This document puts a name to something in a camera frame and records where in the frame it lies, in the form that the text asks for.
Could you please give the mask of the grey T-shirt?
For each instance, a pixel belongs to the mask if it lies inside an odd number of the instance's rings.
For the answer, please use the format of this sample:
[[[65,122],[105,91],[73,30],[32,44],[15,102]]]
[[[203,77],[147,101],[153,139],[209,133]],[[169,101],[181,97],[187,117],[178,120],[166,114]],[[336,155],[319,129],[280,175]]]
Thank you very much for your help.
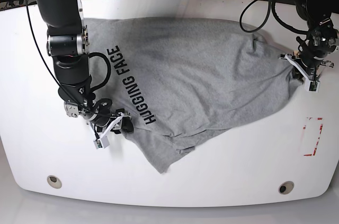
[[[97,98],[124,108],[138,146],[159,173],[196,146],[286,106],[300,80],[281,51],[233,21],[86,19],[90,50],[111,63]]]

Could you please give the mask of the red tape rectangle marking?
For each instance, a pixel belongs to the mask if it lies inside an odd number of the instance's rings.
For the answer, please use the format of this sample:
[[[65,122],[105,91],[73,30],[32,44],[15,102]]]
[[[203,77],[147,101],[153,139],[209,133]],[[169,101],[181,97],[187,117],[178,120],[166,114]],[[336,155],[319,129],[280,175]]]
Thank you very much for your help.
[[[300,152],[305,157],[315,156],[322,130],[324,119],[321,117],[307,117],[302,129]]]

